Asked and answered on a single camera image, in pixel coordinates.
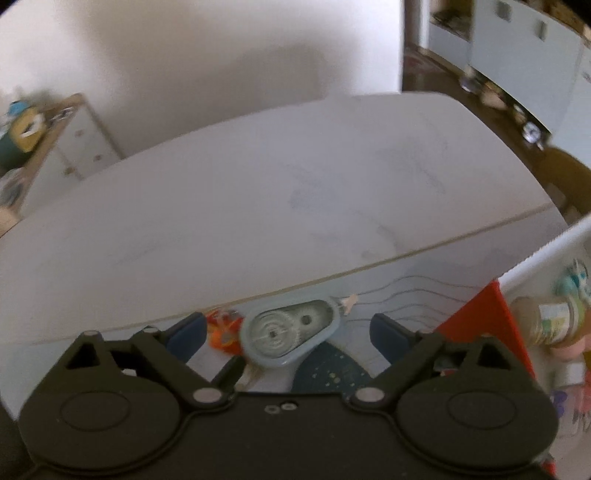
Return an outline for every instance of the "white cabinet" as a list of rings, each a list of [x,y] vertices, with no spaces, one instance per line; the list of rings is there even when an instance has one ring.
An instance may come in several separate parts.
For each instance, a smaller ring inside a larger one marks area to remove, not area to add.
[[[86,178],[104,170],[119,160],[119,156],[107,139],[100,132],[96,132],[73,165],[77,172]]]
[[[436,24],[429,25],[429,50],[460,70],[468,64],[470,42]]]
[[[31,175],[32,182],[24,194],[20,214],[27,216],[53,202],[85,178],[104,170],[121,158],[99,129],[85,103],[75,113],[59,136],[50,141],[41,157],[40,167]]]
[[[50,151],[37,172],[22,203],[20,214],[28,216],[40,207],[53,202],[81,181],[76,170],[56,150]]]
[[[564,119],[551,143],[591,168],[591,50],[583,49]]]
[[[548,130],[560,125],[583,40],[515,0],[476,0],[470,64]]]
[[[80,158],[97,132],[98,128],[88,108],[86,105],[80,105],[57,140],[56,146],[66,158]]]
[[[470,52],[470,65],[496,83],[507,49],[515,48],[511,44],[511,19],[501,17],[498,4],[495,0],[476,0]]]

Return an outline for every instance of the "small bottle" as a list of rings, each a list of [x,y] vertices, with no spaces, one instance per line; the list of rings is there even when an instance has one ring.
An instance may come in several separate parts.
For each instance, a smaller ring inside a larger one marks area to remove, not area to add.
[[[519,297],[511,313],[528,345],[553,345],[572,338],[584,322],[585,307],[578,297]]]

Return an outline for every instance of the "table top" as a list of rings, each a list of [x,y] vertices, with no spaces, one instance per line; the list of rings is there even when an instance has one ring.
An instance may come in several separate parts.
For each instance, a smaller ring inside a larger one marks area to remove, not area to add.
[[[2,237],[0,342],[247,299],[548,208],[512,151],[446,96],[265,111],[128,158]]]
[[[338,330],[328,342],[374,377],[389,365],[369,338],[369,319],[375,313],[385,313],[409,330],[433,330],[492,278],[529,256],[565,227],[558,210],[547,209],[415,255],[241,302],[232,308],[246,317],[253,311],[265,310],[272,305],[287,305],[298,299],[341,299],[356,293],[358,303],[341,318]],[[166,330],[181,318],[150,321],[123,329],[102,329],[101,333],[106,340],[124,340],[147,324]],[[69,339],[36,345],[0,343],[0,394],[14,416],[79,333],[75,332]],[[266,370],[249,390],[290,391],[295,371],[305,357],[307,355],[281,368]],[[230,355],[214,350],[206,343],[187,364],[211,380],[229,359]]]

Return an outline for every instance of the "white stick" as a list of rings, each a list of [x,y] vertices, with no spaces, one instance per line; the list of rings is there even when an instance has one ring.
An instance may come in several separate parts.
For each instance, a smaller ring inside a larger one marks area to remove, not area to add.
[[[591,215],[581,218],[552,241],[545,244],[530,257],[518,263],[499,278],[501,292],[506,294],[528,278],[560,259],[566,251],[583,243],[591,236]]]

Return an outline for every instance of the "gear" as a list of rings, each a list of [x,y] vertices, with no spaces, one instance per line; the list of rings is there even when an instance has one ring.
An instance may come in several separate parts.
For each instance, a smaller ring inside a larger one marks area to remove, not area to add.
[[[298,308],[293,316],[296,322],[300,324],[302,341],[312,338],[327,326],[321,312],[310,303]]]
[[[261,354],[279,358],[300,344],[300,324],[283,310],[270,310],[252,321],[250,335]]]

